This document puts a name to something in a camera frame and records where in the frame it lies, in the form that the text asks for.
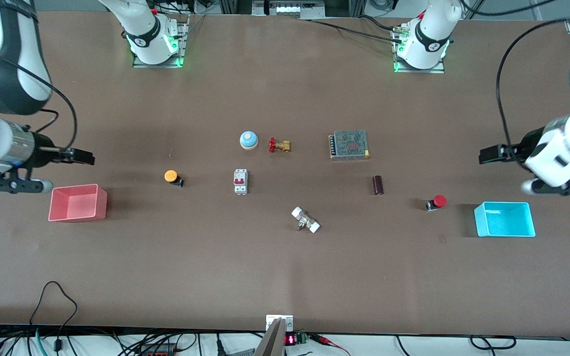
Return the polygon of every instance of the white bracket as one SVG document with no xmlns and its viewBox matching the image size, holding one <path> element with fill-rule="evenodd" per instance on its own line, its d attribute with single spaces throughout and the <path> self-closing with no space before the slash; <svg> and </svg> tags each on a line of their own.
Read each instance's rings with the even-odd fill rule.
<svg viewBox="0 0 570 356">
<path fill-rule="evenodd" d="M 265 316 L 265 330 L 269 329 L 275 318 L 284 318 L 287 323 L 287 332 L 294 331 L 294 317 L 292 315 L 270 314 Z"/>
</svg>

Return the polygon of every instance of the teal cable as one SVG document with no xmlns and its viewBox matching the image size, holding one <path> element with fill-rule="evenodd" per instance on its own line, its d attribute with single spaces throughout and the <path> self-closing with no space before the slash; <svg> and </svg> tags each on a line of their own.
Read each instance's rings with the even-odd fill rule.
<svg viewBox="0 0 570 356">
<path fill-rule="evenodd" d="M 43 348 L 43 344 L 41 343 L 41 337 L 39 336 L 38 328 L 37 331 L 34 333 L 34 337 L 37 338 L 37 343 L 39 344 L 39 351 L 41 351 L 41 354 L 43 354 L 43 356 L 48 356 L 46 350 Z"/>
</svg>

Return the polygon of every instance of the brown capacitor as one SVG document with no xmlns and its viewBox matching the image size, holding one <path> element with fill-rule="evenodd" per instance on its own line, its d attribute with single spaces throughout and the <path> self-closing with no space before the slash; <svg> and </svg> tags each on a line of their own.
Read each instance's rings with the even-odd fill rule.
<svg viewBox="0 0 570 356">
<path fill-rule="evenodd" d="M 382 176 L 373 176 L 373 194 L 384 194 L 384 185 L 382 185 Z"/>
</svg>

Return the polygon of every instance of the blue round button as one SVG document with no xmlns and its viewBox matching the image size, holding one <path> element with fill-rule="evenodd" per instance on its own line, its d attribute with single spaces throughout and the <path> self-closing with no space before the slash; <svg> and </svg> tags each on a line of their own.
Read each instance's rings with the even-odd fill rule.
<svg viewBox="0 0 570 356">
<path fill-rule="evenodd" d="M 258 136 L 252 131 L 245 131 L 241 134 L 239 143 L 244 149 L 254 149 L 258 146 Z"/>
</svg>

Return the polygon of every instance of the metal fitting with white caps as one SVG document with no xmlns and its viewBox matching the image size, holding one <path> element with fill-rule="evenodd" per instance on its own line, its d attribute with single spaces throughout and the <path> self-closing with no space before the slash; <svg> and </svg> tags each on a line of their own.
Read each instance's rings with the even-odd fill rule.
<svg viewBox="0 0 570 356">
<path fill-rule="evenodd" d="M 321 225 L 314 218 L 308 215 L 308 212 L 303 210 L 301 207 L 296 207 L 294 211 L 291 212 L 291 216 L 296 218 L 298 221 L 297 231 L 303 230 L 303 228 L 308 228 L 312 234 L 321 228 Z"/>
</svg>

